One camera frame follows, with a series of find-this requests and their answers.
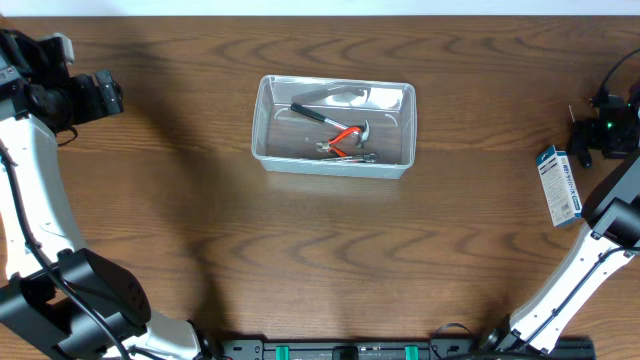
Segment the clear plastic container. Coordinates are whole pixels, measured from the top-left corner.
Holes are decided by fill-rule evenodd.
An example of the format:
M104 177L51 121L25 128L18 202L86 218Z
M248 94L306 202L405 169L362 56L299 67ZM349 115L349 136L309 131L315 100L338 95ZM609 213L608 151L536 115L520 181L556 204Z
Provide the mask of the clear plastic container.
M259 84L252 127L252 154L272 172L399 179L414 163L418 112L409 83L266 75ZM371 127L362 148L347 155L376 153L376 163L310 161L326 157L316 143L340 131L290 109L301 104L347 126Z

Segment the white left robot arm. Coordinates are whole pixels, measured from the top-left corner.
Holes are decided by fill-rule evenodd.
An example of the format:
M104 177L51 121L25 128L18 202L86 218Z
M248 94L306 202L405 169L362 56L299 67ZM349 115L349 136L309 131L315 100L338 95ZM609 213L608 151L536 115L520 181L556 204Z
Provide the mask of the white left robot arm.
M57 136L120 114L123 93L106 70L71 75L74 60L63 34L1 33L1 321L52 359L216 359L193 323L153 311L135 276L79 230Z

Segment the silver offset wrench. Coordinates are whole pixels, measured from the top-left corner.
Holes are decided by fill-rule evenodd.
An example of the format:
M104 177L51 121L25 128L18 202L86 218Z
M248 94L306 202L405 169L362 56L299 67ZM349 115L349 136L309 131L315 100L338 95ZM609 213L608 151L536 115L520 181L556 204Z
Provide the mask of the silver offset wrench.
M310 161L334 162L334 163L376 163L378 155L376 153L356 154L341 156L337 153L330 153L326 157L310 158Z

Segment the black yellow screwdriver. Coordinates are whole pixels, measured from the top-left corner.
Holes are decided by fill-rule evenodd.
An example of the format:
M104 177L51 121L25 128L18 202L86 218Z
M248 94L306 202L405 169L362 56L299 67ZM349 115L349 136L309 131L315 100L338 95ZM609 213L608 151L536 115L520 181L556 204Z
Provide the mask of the black yellow screwdriver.
M583 168L592 167L592 157L589 152L589 130L584 121L578 121L572 106L569 106L572 120L571 135L567 145L567 153L573 155Z

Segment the small claw hammer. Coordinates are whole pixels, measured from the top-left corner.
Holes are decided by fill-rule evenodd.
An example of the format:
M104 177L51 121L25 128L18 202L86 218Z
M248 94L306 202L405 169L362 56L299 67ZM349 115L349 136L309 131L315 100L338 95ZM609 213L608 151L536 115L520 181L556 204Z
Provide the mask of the small claw hammer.
M327 145L337 145L342 140L354 137L356 139L355 145L362 148L369 140L371 127L368 121L365 121L361 126L347 126L298 103L292 103L290 105L290 109L293 112L303 115L311 120L337 128L340 133L334 138L328 140Z

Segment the red handled pliers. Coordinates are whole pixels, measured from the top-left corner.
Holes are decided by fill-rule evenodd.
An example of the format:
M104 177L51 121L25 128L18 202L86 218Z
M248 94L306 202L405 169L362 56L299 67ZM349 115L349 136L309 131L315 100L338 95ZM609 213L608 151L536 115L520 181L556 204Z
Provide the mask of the red handled pliers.
M348 127L329 140L317 142L316 150L318 152L326 152L337 157L346 157L347 153L343 151L343 147L358 147L361 141L361 130L361 127Z

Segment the white blue cardboard box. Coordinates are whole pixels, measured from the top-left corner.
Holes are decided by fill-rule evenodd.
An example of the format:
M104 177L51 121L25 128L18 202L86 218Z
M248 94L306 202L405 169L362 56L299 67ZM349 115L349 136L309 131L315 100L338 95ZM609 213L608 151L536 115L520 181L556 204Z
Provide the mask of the white blue cardboard box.
M582 201L567 152L552 145L537 156L536 166L553 226L579 219Z

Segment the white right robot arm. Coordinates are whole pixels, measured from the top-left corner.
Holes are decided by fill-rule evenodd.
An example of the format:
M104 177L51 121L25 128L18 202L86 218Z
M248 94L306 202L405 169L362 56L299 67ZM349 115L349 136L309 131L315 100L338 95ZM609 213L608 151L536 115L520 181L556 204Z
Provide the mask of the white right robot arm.
M591 104L596 117L574 122L566 150L551 147L536 160L553 224L584 223L543 287L487 335L482 351L551 354L598 287L639 254L639 87L621 97L601 86ZM568 158L588 168L592 150L621 163L582 201Z

